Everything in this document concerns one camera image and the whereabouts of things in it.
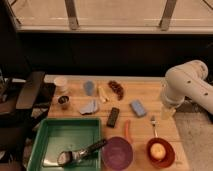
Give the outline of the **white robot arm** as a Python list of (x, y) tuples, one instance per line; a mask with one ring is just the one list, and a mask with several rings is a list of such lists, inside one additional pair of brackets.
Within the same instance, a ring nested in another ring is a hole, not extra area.
[(207, 76), (208, 67), (201, 60), (192, 60), (168, 69), (160, 93), (162, 116), (172, 116), (186, 97), (213, 116), (213, 86), (205, 81)]

